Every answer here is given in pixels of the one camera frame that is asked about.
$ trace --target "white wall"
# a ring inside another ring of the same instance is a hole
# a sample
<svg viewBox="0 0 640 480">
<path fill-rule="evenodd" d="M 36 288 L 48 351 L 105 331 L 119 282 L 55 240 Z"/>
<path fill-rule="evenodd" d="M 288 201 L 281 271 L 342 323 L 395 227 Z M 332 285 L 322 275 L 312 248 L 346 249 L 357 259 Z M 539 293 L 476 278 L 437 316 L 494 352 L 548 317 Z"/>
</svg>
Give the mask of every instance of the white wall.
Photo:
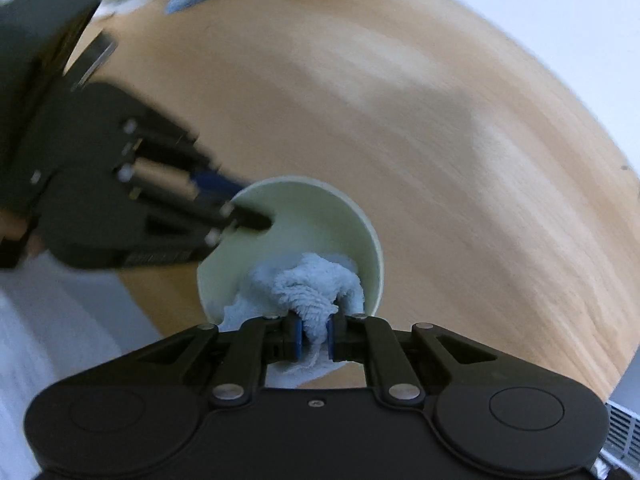
<svg viewBox="0 0 640 480">
<path fill-rule="evenodd" d="M 534 54 L 640 174 L 640 0 L 458 0 Z"/>
</svg>

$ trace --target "towel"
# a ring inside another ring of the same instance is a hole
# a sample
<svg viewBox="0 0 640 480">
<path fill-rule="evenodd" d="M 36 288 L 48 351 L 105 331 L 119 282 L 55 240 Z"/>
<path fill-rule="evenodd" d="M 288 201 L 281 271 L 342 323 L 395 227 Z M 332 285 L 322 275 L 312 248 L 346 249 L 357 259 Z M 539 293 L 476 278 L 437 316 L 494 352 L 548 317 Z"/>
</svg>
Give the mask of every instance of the towel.
<svg viewBox="0 0 640 480">
<path fill-rule="evenodd" d="M 224 308 L 221 332 L 266 313 L 302 320 L 306 345 L 297 363 L 280 362 L 267 370 L 265 386 L 295 388 L 338 369 L 329 360 L 326 324 L 331 314 L 364 312 L 364 292 L 353 260 L 342 254 L 294 254 L 258 264 L 242 281 L 233 304 Z"/>
</svg>

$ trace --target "white paper cup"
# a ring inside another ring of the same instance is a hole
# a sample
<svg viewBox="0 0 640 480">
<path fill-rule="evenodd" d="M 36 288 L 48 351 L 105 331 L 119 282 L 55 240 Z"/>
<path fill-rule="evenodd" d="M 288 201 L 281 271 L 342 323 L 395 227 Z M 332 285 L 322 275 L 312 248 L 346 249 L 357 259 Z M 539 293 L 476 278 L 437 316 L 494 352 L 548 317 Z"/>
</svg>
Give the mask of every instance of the white paper cup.
<svg viewBox="0 0 640 480">
<path fill-rule="evenodd" d="M 220 323 L 241 281 L 259 263 L 297 253 L 344 254 L 358 266 L 365 312 L 376 313 L 384 284 L 382 247 L 362 209 L 319 180 L 282 176 L 256 182 L 233 202 L 268 214 L 266 232 L 225 233 L 218 248 L 198 266 L 198 292 L 210 322 Z"/>
</svg>

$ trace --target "table surface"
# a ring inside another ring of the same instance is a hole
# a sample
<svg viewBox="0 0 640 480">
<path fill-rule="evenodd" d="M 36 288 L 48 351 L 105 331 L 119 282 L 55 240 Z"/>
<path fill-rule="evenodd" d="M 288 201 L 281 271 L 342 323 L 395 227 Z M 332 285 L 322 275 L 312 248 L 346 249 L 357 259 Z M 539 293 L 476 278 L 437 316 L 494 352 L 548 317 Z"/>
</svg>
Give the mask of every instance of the table surface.
<svg viewBox="0 0 640 480">
<path fill-rule="evenodd" d="M 120 43 L 100 77 L 247 179 L 350 195 L 382 242 L 393 327 L 433 322 L 609 395 L 640 339 L 640 187 L 533 57 L 451 0 L 209 0 L 171 16 L 165 1 L 100 24 Z M 194 270 L 122 279 L 168 335 L 204 319 Z M 351 366 L 314 385 L 361 380 Z"/>
</svg>

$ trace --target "metal grille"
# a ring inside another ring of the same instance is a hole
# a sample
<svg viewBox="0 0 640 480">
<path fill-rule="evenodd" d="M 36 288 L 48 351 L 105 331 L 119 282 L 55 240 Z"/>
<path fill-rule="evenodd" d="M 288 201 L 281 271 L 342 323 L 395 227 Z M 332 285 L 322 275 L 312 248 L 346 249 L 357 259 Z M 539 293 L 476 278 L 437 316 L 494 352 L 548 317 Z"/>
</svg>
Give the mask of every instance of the metal grille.
<svg viewBox="0 0 640 480">
<path fill-rule="evenodd" d="M 624 406 L 607 402 L 609 434 L 604 450 L 636 474 L 640 474 L 640 417 Z"/>
</svg>

